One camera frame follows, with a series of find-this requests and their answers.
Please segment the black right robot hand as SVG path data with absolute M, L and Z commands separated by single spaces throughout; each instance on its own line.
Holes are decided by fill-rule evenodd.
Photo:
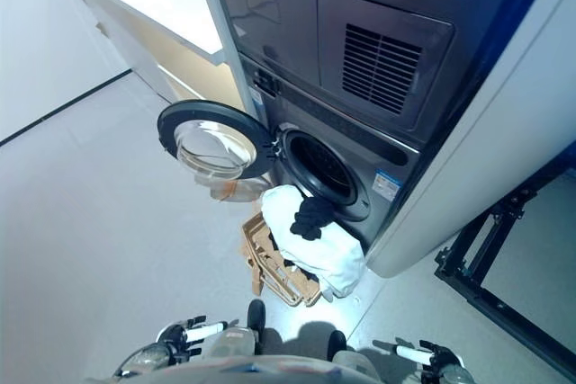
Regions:
M 443 345 L 434 344 L 428 340 L 420 339 L 417 347 L 400 343 L 385 343 L 379 340 L 373 340 L 373 345 L 435 372 L 448 366 L 464 366 L 464 359 L 460 355 Z

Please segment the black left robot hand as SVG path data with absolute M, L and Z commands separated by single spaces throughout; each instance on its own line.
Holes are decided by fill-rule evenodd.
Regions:
M 202 344 L 207 338 L 222 333 L 229 326 L 228 321 L 208 323 L 205 315 L 187 318 L 160 330 L 156 343 L 167 344 L 176 358 L 189 359 L 202 353 Z

